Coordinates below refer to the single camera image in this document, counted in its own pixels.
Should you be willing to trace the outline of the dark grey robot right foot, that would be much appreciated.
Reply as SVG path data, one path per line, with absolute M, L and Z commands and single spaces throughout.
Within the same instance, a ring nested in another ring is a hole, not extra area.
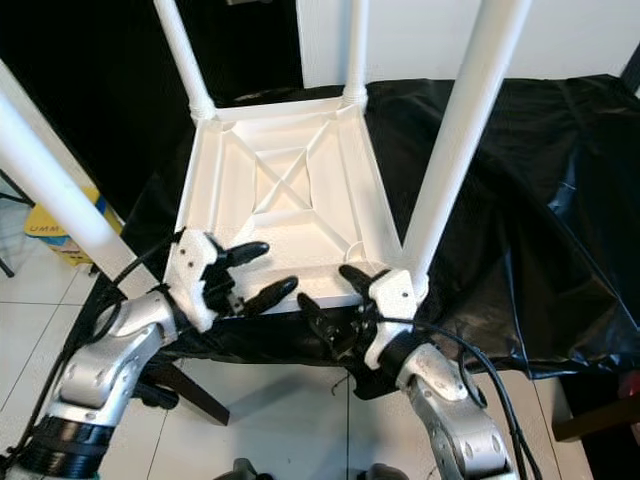
M 358 475 L 358 480 L 408 480 L 408 476 L 399 468 L 385 463 L 372 463 L 366 471 Z

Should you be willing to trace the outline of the black door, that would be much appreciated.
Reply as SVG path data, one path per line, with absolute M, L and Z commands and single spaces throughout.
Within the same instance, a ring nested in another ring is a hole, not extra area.
M 211 99 L 303 82 L 296 0 L 175 0 Z M 154 0 L 1 0 L 0 58 L 116 211 L 193 131 Z

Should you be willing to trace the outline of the brown wooden table leg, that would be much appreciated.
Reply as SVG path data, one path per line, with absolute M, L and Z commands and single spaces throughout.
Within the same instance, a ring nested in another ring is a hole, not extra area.
M 552 433 L 557 442 L 576 442 L 582 436 L 636 422 L 640 422 L 640 396 L 631 396 L 618 399 L 598 410 L 556 422 L 552 426 Z
M 230 422 L 230 412 L 223 403 L 211 396 L 207 390 L 196 383 L 195 380 L 183 372 L 175 364 L 166 364 L 152 367 L 148 371 L 148 380 L 155 387 L 163 387 L 173 390 L 175 398 L 182 398 L 184 401 L 192 403 L 193 406 L 210 417 L 214 424 L 228 426 Z

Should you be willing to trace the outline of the dark grey robot foot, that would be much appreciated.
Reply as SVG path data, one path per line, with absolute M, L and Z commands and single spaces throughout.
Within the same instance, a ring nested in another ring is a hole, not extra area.
M 218 480 L 259 480 L 259 472 L 247 458 L 233 461 L 232 470 L 218 477 Z
M 358 480 L 408 480 L 408 476 L 399 468 L 385 463 L 372 463 L 366 471 L 358 475 Z

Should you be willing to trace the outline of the black plastic table cover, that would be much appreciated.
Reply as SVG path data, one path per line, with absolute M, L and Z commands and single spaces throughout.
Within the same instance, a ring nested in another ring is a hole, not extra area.
M 396 228 L 403 236 L 420 191 L 452 79 L 367 84 L 365 120 Z M 106 154 L 114 134 L 73 140 L 83 169 L 113 207 L 125 242 L 164 241 L 177 215 L 193 127 L 178 93 L 142 113 L 147 155 Z M 431 265 L 419 319 L 465 335 L 499 369 L 535 378 L 640 371 L 640 99 L 613 76 L 506 79 Z M 298 314 L 186 334 L 157 355 L 166 364 L 356 367 L 326 351 Z

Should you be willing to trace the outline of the thin black stand leg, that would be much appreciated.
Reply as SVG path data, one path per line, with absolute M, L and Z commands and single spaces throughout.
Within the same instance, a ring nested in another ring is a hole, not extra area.
M 1 191 L 1 198 L 6 198 L 6 200 L 17 202 L 17 204 L 23 204 L 28 207 L 35 206 L 35 201 L 32 201 L 31 198 L 26 195 L 26 192 L 24 192 L 22 188 L 19 188 L 17 184 L 13 182 L 13 179 L 10 178 L 8 174 L 6 174 L 5 172 L 0 172 L 0 177 L 1 179 L 3 179 L 3 183 L 5 184 L 5 186 L 9 189 L 12 189 L 13 191 L 13 195 L 9 195 L 9 193 L 6 191 Z M 5 261 L 3 259 L 0 259 L 0 269 L 4 271 L 5 275 L 8 276 L 8 278 L 13 278 L 13 276 L 15 275 L 14 271 L 5 264 Z

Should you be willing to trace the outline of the dark grey robot left foot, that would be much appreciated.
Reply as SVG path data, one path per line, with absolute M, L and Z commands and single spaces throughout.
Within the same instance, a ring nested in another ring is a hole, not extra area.
M 259 472 L 247 458 L 233 461 L 232 470 L 218 477 L 218 480 L 259 480 Z

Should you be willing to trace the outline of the white plastic table leg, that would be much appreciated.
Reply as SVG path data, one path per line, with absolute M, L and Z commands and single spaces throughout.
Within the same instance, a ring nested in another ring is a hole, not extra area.
M 481 0 L 460 73 L 429 157 L 403 243 L 413 296 L 429 291 L 429 269 L 445 224 L 492 115 L 532 0 Z
M 204 77 L 195 56 L 195 50 L 189 44 L 189 36 L 180 18 L 177 1 L 154 0 L 157 18 L 172 52 L 182 82 L 187 93 L 189 114 L 195 122 L 214 119 L 218 110 L 207 91 Z
M 102 273 L 119 280 L 125 297 L 142 296 L 154 278 L 145 275 L 138 282 L 128 282 L 125 268 L 137 256 L 47 147 L 40 133 L 49 124 L 5 64 L 0 65 L 0 86 L 1 172 L 45 207 Z
M 342 105 L 367 104 L 367 40 L 369 40 L 369 0 L 349 0 L 346 84 Z

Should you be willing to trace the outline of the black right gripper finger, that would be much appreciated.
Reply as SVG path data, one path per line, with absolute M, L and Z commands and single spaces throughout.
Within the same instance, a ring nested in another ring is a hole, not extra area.
M 334 317 L 306 293 L 297 294 L 298 306 L 308 328 L 333 357 L 351 356 L 351 321 Z
M 366 271 L 348 264 L 340 265 L 338 273 L 351 284 L 353 291 L 361 294 L 362 300 L 371 300 L 370 287 L 375 280 L 381 278 L 380 273 L 369 275 Z

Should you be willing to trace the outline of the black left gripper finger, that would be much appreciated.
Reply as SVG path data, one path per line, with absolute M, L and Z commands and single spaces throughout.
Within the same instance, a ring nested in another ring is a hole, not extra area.
M 220 251 L 220 265 L 223 268 L 238 268 L 238 266 L 246 265 L 247 262 L 259 259 L 269 250 L 269 244 L 261 241 L 237 244 L 237 246 L 230 247 L 228 250 Z
M 256 316 L 265 314 L 270 308 L 279 305 L 280 302 L 296 291 L 300 279 L 297 276 L 287 276 L 262 288 L 256 296 L 248 298 L 242 303 L 242 314 L 244 316 Z

